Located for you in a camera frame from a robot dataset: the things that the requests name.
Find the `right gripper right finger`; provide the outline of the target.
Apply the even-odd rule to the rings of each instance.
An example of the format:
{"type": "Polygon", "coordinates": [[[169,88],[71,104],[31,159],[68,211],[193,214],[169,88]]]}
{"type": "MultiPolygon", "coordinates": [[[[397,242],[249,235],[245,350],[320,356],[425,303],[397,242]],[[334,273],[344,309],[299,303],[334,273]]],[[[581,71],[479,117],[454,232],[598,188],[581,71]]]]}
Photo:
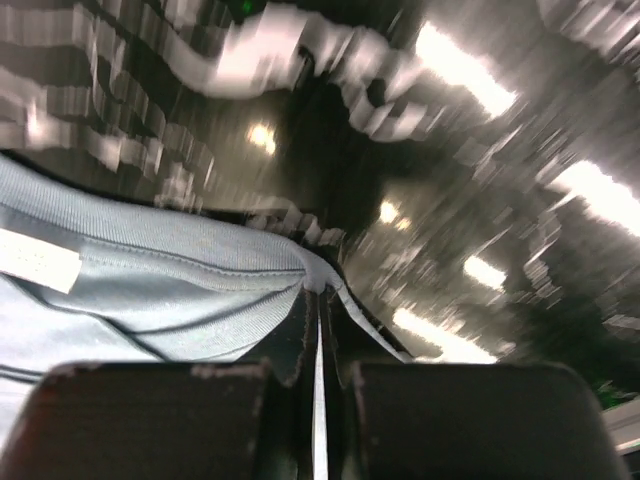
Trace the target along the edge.
{"type": "Polygon", "coordinates": [[[365,311],[365,325],[381,338],[359,326],[336,292],[325,292],[319,300],[319,352],[323,360],[325,430],[328,477],[364,479],[360,453],[356,399],[352,370],[359,363],[401,364],[412,359],[391,330],[365,311]]]}

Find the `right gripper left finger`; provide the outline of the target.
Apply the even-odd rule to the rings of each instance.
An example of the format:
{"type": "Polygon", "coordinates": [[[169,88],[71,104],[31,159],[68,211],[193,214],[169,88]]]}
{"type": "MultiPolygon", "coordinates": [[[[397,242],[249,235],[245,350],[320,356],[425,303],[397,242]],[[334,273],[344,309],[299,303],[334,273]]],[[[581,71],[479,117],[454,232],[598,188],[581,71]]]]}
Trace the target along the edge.
{"type": "Polygon", "coordinates": [[[317,296],[302,290],[284,320],[250,352],[269,368],[260,409],[254,479],[313,477],[317,296]]]}

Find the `blue-grey t shirt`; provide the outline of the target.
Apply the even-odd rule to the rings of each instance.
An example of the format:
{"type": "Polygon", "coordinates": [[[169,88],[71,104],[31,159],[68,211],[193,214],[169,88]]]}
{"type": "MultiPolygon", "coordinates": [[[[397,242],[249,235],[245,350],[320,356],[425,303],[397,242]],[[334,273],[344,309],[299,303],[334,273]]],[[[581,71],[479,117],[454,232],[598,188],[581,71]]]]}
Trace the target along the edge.
{"type": "Polygon", "coordinates": [[[254,479],[269,368],[249,352],[317,296],[313,477],[328,477],[319,300],[362,304],[324,254],[94,196],[1,161],[1,475],[254,479]]]}

